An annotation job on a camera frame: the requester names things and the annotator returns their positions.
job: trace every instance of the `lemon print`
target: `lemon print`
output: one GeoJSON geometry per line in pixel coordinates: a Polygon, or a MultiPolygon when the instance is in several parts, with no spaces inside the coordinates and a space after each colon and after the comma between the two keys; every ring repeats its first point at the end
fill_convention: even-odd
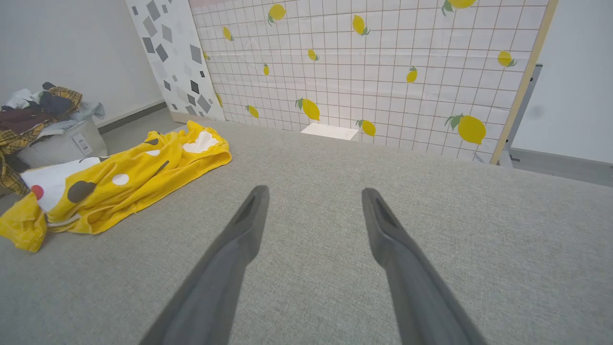
{"type": "Polygon", "coordinates": [[[297,99],[296,107],[300,110],[304,110],[308,118],[319,121],[319,108],[313,101],[306,98],[297,99]]]}
{"type": "Polygon", "coordinates": [[[356,121],[356,125],[358,127],[362,127],[362,129],[364,130],[364,133],[366,133],[369,136],[375,136],[375,133],[377,132],[375,125],[373,125],[373,123],[368,120],[356,121]]]}
{"type": "Polygon", "coordinates": [[[406,75],[406,82],[412,83],[415,81],[415,79],[417,79],[417,68],[415,68],[415,66],[411,66],[409,73],[406,75]]]}
{"type": "Polygon", "coordinates": [[[234,41],[234,36],[230,33],[230,30],[224,26],[224,37],[229,41],[234,41]]]}
{"type": "Polygon", "coordinates": [[[283,19],[283,16],[285,16],[285,9],[283,6],[279,4],[272,5],[268,12],[268,25],[272,26],[272,23],[276,20],[283,19]]]}
{"type": "Polygon", "coordinates": [[[469,7],[470,5],[474,4],[475,1],[476,0],[445,0],[445,3],[441,7],[441,10],[443,11],[443,15],[447,16],[445,14],[445,11],[453,12],[454,7],[456,9],[465,9],[469,7]]]}
{"type": "Polygon", "coordinates": [[[468,142],[481,145],[481,141],[485,138],[485,125],[476,117],[464,114],[453,115],[447,118],[445,125],[447,122],[451,125],[451,130],[457,126],[460,137],[468,142]]]}
{"type": "Polygon", "coordinates": [[[362,36],[366,36],[370,32],[364,24],[364,19],[358,15],[353,16],[353,30],[362,36]]]}
{"type": "Polygon", "coordinates": [[[315,54],[315,52],[313,51],[313,49],[309,49],[308,50],[308,57],[313,60],[313,61],[317,61],[319,60],[319,55],[315,54]]]}
{"type": "Polygon", "coordinates": [[[501,50],[500,54],[498,54],[498,63],[504,67],[513,67],[517,65],[517,60],[511,58],[511,54],[509,52],[501,50]]]}
{"type": "Polygon", "coordinates": [[[260,114],[257,113],[257,109],[256,108],[254,108],[252,106],[246,106],[245,109],[247,109],[249,111],[251,116],[253,116],[255,118],[260,118],[260,114]]]}

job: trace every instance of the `red dot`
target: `red dot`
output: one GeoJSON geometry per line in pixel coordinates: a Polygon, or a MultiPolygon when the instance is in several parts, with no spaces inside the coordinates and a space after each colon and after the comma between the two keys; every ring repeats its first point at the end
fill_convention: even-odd
{"type": "Polygon", "coordinates": [[[36,200],[40,200],[40,198],[42,198],[42,195],[45,193],[45,191],[42,190],[42,187],[39,185],[33,185],[30,189],[32,190],[34,195],[36,195],[36,200]]]}

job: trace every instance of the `white bin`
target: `white bin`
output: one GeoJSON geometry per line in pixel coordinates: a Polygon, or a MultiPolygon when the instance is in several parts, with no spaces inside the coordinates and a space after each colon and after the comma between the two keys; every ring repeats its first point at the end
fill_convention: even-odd
{"type": "Polygon", "coordinates": [[[30,165],[30,168],[40,168],[85,157],[106,155],[107,145],[90,117],[65,130],[63,134],[52,135],[44,141],[26,147],[17,157],[30,165]]]}

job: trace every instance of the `plaid shirt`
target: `plaid shirt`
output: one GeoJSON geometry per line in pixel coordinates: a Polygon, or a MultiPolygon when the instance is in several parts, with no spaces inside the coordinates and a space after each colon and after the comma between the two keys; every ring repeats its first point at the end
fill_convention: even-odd
{"type": "Polygon", "coordinates": [[[46,126],[68,119],[70,114],[78,110],[83,98],[80,93],[64,87],[52,87],[49,92],[54,96],[68,98],[72,102],[71,107],[62,115],[40,123],[25,133],[17,134],[11,130],[0,131],[0,184],[13,190],[17,195],[26,195],[29,193],[29,189],[22,181],[19,173],[6,163],[4,155],[10,155],[24,149],[38,138],[38,135],[46,126]]]}

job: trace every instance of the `gray fabric surface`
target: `gray fabric surface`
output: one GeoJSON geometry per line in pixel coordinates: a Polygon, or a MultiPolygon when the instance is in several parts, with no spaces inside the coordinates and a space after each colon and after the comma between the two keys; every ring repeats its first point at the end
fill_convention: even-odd
{"type": "Polygon", "coordinates": [[[377,188],[490,344],[613,339],[613,189],[235,123],[233,160],[97,235],[0,239],[0,343],[134,344],[257,184],[232,344],[397,344],[360,191],[377,188]]]}

